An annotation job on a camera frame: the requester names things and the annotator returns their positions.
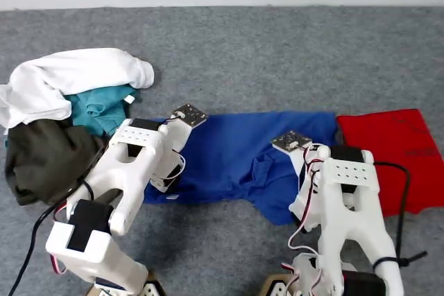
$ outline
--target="clothing pile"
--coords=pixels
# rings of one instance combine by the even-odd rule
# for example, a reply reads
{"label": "clothing pile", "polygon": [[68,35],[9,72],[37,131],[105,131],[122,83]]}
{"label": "clothing pile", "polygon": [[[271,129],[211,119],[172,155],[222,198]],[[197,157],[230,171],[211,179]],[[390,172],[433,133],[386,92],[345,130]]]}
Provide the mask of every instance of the clothing pile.
{"label": "clothing pile", "polygon": [[119,49],[54,53],[20,64],[0,85],[6,180],[19,204],[52,203],[87,172],[125,119],[123,101],[154,82],[148,63]]}
{"label": "clothing pile", "polygon": [[[19,65],[0,85],[0,124],[8,131],[6,179],[19,204],[51,204],[87,175],[107,138],[126,118],[124,103],[153,84],[153,67],[119,49],[54,53]],[[172,193],[147,186],[144,202],[204,203],[244,199],[272,223],[291,223],[298,194],[291,160],[270,141],[290,130],[336,144],[336,132],[376,160],[407,167],[407,210],[444,206],[443,159],[419,110],[360,116],[334,112],[211,115],[182,151],[187,167]],[[378,167],[384,215],[399,212],[405,179]]]}

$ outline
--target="dark green cloth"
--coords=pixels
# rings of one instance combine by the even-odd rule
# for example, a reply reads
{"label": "dark green cloth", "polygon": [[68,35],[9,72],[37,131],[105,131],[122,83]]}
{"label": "dark green cloth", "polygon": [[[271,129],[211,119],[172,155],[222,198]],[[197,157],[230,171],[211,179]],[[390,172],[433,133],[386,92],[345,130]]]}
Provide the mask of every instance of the dark green cloth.
{"label": "dark green cloth", "polygon": [[100,138],[70,119],[19,124],[8,132],[8,186],[20,205],[51,204],[87,172],[102,148]]}

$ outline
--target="wire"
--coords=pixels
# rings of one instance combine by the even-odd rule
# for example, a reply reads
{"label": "wire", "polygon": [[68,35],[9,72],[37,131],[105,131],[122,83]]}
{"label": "wire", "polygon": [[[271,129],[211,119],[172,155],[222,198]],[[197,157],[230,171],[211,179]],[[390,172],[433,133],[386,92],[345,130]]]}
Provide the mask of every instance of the wire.
{"label": "wire", "polygon": [[285,270],[290,270],[292,271],[292,273],[294,274],[294,272],[296,271],[296,269],[290,265],[289,263],[281,263],[280,264],[282,266],[282,268],[284,268]]}
{"label": "wire", "polygon": [[112,296],[108,291],[106,291],[105,289],[101,289],[106,295],[108,296]]}
{"label": "wire", "polygon": [[293,239],[296,237],[297,234],[299,234],[299,232],[303,229],[305,222],[307,221],[307,217],[308,217],[308,212],[310,210],[310,204],[311,204],[311,197],[313,196],[313,190],[314,190],[314,176],[316,173],[318,173],[319,170],[316,170],[313,172],[313,175],[311,177],[311,184],[310,184],[310,189],[309,189],[309,193],[308,193],[308,197],[307,197],[307,203],[305,204],[305,208],[304,208],[304,212],[302,213],[302,218],[300,219],[300,224],[299,227],[297,228],[297,230],[290,236],[287,245],[289,246],[290,249],[292,250],[296,250],[295,246],[292,246],[292,242]]}
{"label": "wire", "polygon": [[295,273],[290,281],[285,285],[284,296],[287,296],[287,292],[289,291],[290,286],[294,284],[297,280],[299,280],[299,274]]}
{"label": "wire", "polygon": [[173,121],[174,119],[179,119],[179,118],[182,118],[182,117],[181,116],[176,116],[176,117],[167,118],[167,119],[164,119],[161,122],[161,124],[165,124],[165,123],[168,123],[169,121]]}
{"label": "wire", "polygon": [[401,171],[404,171],[406,176],[404,191],[402,193],[401,198],[401,205],[400,205],[400,212],[399,212],[399,218],[398,218],[398,226],[396,228],[396,246],[395,246],[395,252],[396,256],[399,258],[401,255],[401,246],[402,246],[402,232],[404,229],[404,216],[405,216],[405,206],[407,203],[407,196],[409,194],[410,189],[410,172],[403,166],[400,166],[395,163],[390,162],[375,162],[374,165],[376,166],[392,166],[393,168],[397,168]]}
{"label": "wire", "polygon": [[52,254],[50,254],[49,258],[51,259],[51,265],[53,266],[53,270],[57,275],[63,275],[64,273],[67,272],[66,267],[63,268],[63,270],[60,269],[56,256],[53,256]]}
{"label": "wire", "polygon": [[297,251],[297,250],[309,250],[314,255],[319,256],[319,252],[317,252],[314,248],[312,248],[311,246],[308,246],[308,245],[293,246],[291,249],[295,250],[295,251]]}
{"label": "wire", "polygon": [[89,185],[89,184],[87,183],[87,181],[85,180],[85,178],[82,179],[82,184],[85,185],[86,189],[88,190],[88,192],[89,192],[89,198],[91,199],[91,201],[94,201],[94,192],[93,192],[93,190],[92,190],[92,188],[91,188],[91,185]]}
{"label": "wire", "polygon": [[35,221],[34,223],[34,227],[33,227],[33,231],[31,232],[31,243],[29,245],[28,248],[28,253],[26,254],[25,260],[22,264],[22,267],[20,268],[19,274],[17,275],[17,278],[14,282],[14,284],[12,285],[12,288],[10,290],[10,292],[8,293],[8,296],[12,296],[14,295],[15,290],[17,289],[17,287],[19,286],[20,281],[22,280],[23,274],[25,273],[26,268],[28,267],[29,261],[31,259],[31,256],[33,254],[34,251],[34,247],[35,247],[35,238],[37,236],[37,230],[39,229],[40,225],[42,224],[42,222],[44,221],[45,218],[48,217],[49,214],[51,214],[54,209],[56,209],[57,207],[59,207],[63,202],[66,201],[67,198],[69,198],[69,196],[71,196],[71,194],[73,192],[75,192],[80,186],[82,185],[82,183],[77,183],[76,186],[71,187],[62,197],[61,199],[59,199],[59,201],[57,201],[55,204],[53,204],[52,206],[50,206],[46,211],[44,211],[42,213],[42,215],[40,215],[40,217]]}
{"label": "wire", "polygon": [[313,289],[315,289],[315,287],[319,284],[319,282],[321,282],[321,277],[322,277],[322,269],[319,270],[316,280],[314,280],[314,283],[310,287],[310,291],[309,291],[310,296],[315,296],[315,294],[313,293]]}
{"label": "wire", "polygon": [[395,253],[396,258],[392,257],[384,257],[378,259],[373,264],[373,270],[382,262],[384,261],[396,261],[398,262],[400,267],[408,266],[412,261],[418,260],[420,258],[423,258],[424,256],[427,256],[427,251],[422,251],[415,256],[412,256],[411,258],[401,258],[401,247],[402,247],[402,232],[404,229],[404,216],[405,216],[405,207],[407,205],[407,197],[409,195],[409,189],[410,189],[410,181],[411,181],[411,175],[410,172],[403,166],[392,163],[392,162],[380,162],[377,161],[374,163],[376,166],[391,166],[393,168],[397,168],[398,170],[404,171],[406,176],[404,191],[402,192],[402,198],[401,198],[401,205],[400,205],[400,212],[398,217],[398,226],[396,228],[396,240],[395,240]]}
{"label": "wire", "polygon": [[181,166],[180,170],[174,176],[169,176],[166,178],[162,178],[162,177],[157,176],[161,180],[173,180],[174,178],[179,177],[183,173],[183,171],[185,170],[185,165],[187,164],[187,160],[180,153],[176,152],[175,150],[173,150],[173,152],[176,153],[177,155],[179,155],[179,158],[182,160],[182,166]]}
{"label": "wire", "polygon": [[60,213],[63,209],[67,208],[67,203],[65,201],[65,203],[61,204],[53,213],[53,221],[54,222],[59,222],[59,220],[57,219],[57,214]]}

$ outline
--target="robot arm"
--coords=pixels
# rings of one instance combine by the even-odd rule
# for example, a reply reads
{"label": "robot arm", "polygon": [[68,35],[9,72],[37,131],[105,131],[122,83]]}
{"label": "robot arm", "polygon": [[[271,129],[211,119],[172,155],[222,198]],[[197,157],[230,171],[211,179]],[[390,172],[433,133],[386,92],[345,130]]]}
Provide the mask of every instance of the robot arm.
{"label": "robot arm", "polygon": [[146,267],[124,254],[112,235],[130,229],[151,184],[165,192],[185,167],[178,153],[193,128],[207,115],[184,105],[161,123],[126,119],[111,138],[108,149],[85,181],[95,198],[110,190],[122,192],[119,204],[91,201],[81,186],[67,200],[68,223],[55,222],[46,250],[85,281],[113,296],[138,295],[144,287]]}
{"label": "robot arm", "polygon": [[[396,257],[384,226],[373,155],[357,148],[313,144],[311,139],[295,132],[272,143],[288,154],[302,180],[298,197],[289,210],[308,232],[321,225],[318,255],[299,254],[293,262],[301,271],[296,288],[303,295],[311,295],[316,271],[319,271],[318,296],[350,295],[344,288],[344,276],[358,281],[365,275],[368,282],[370,275],[352,272],[355,271],[352,265],[341,262],[341,249],[346,239],[358,242],[371,263],[383,257]],[[382,262],[375,273],[380,279],[370,277],[371,283],[365,287],[374,288],[372,295],[403,296],[396,262]]]}

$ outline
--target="white towel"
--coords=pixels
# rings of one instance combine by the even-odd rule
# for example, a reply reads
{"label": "white towel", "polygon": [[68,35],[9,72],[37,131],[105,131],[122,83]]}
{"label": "white towel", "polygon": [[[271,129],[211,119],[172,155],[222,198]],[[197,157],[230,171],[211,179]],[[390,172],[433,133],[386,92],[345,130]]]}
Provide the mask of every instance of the white towel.
{"label": "white towel", "polygon": [[154,82],[150,63],[111,48],[54,53],[20,64],[7,85],[0,85],[0,124],[13,128],[38,119],[71,115],[63,95],[130,84],[148,88]]}

